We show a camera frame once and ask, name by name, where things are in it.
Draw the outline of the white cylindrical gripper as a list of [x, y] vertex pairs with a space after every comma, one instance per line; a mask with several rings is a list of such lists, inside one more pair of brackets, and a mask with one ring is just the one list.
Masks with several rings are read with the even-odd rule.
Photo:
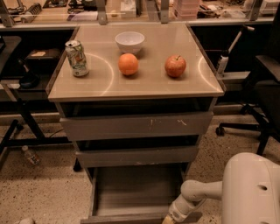
[[182, 223], [186, 218], [195, 210], [197, 210], [203, 203], [205, 199], [199, 201], [191, 201], [185, 199], [182, 194], [180, 194], [170, 205], [168, 214], [163, 219], [162, 224], [175, 224]]

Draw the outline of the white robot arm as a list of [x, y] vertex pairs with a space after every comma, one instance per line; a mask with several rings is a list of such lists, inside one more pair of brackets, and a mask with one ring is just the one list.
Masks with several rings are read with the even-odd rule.
[[236, 154], [221, 181], [185, 181], [162, 224], [185, 221], [207, 199], [221, 201], [222, 224], [280, 224], [280, 165], [254, 153]]

